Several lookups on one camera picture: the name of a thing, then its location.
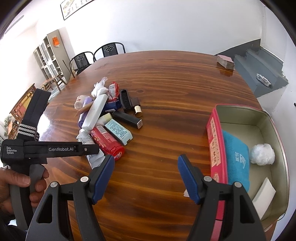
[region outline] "black chair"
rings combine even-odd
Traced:
[[[93,58],[94,58],[94,54],[92,52],[89,52],[89,51],[86,51],[86,52],[82,52],[78,55],[76,55],[75,57],[73,57],[70,62],[69,62],[69,67],[70,67],[70,70],[71,70],[71,73],[73,75],[73,77],[75,78],[74,74],[73,74],[73,71],[72,71],[72,67],[70,65],[71,62],[74,60],[75,63],[76,63],[76,66],[77,66],[77,72],[76,72],[76,76],[79,75],[82,71],[84,71],[88,66],[90,66],[91,64],[89,63],[85,53],[91,53]]]
[[[122,43],[117,43],[117,42],[114,42],[114,43],[109,43],[109,44],[105,44],[103,45],[102,47],[98,48],[95,52],[94,52],[94,62],[96,61],[96,53],[102,49],[103,51],[103,55],[104,57],[108,57],[108,56],[112,56],[112,55],[117,55],[118,54],[118,51],[117,51],[117,48],[116,48],[116,44],[120,44],[122,45],[122,48],[123,48],[123,52],[126,53],[126,50],[124,48],[124,45]]]

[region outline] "hand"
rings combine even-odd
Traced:
[[[31,193],[30,195],[32,207],[38,206],[41,198],[43,197],[44,190],[46,189],[46,181],[44,178],[49,177],[49,173],[46,169],[42,177],[43,178],[35,184],[36,192]],[[25,188],[30,186],[31,179],[29,176],[17,173],[13,170],[0,168],[0,209],[4,213],[13,214],[9,184]]]

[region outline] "white plastic bag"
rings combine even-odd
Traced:
[[[275,154],[271,145],[265,143],[257,144],[252,147],[249,153],[251,163],[264,166],[274,163]]]
[[[94,90],[91,92],[92,97],[97,97],[102,94],[107,94],[109,91],[106,87],[104,87],[105,82],[108,80],[107,77],[102,78],[99,83],[94,85]]]

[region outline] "cabinet door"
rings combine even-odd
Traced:
[[[53,75],[54,75],[54,76],[57,76],[58,73],[57,73],[57,70],[56,70],[56,68],[54,67],[54,65],[53,65],[53,64],[49,64],[49,67],[50,67],[50,69],[51,69]]]
[[[49,53],[47,51],[47,48],[45,47],[45,43],[43,42],[40,46],[41,46],[42,52],[44,54],[44,57],[46,58],[46,61],[47,62],[51,61],[51,58],[50,58]]]
[[[37,50],[34,51],[34,55],[35,55],[35,58],[39,64],[40,68],[43,68],[42,60],[40,59]]]
[[[50,71],[50,69],[48,68],[48,66],[44,67],[44,70],[49,77],[48,79],[51,79],[53,77],[53,75],[52,75],[52,72]]]
[[[38,46],[37,49],[34,51],[34,55],[37,59],[38,64],[40,65],[41,68],[46,66],[46,61],[45,58],[42,55],[42,52],[40,50],[40,47]]]
[[[45,69],[41,69],[41,71],[42,71],[42,73],[43,73],[45,79],[49,80],[50,77],[49,77],[49,75],[47,74],[47,72],[45,71]]]
[[[54,60],[55,59],[54,52],[52,51],[52,48],[51,48],[51,46],[49,44],[48,38],[45,37],[45,39],[43,40],[43,42],[45,43],[45,47],[46,47],[46,50],[47,50],[47,52],[49,54],[50,59],[51,60]]]

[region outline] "black comb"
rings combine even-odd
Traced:
[[[132,109],[131,100],[129,98],[128,91],[126,89],[122,89],[120,91],[120,102],[124,112]]]

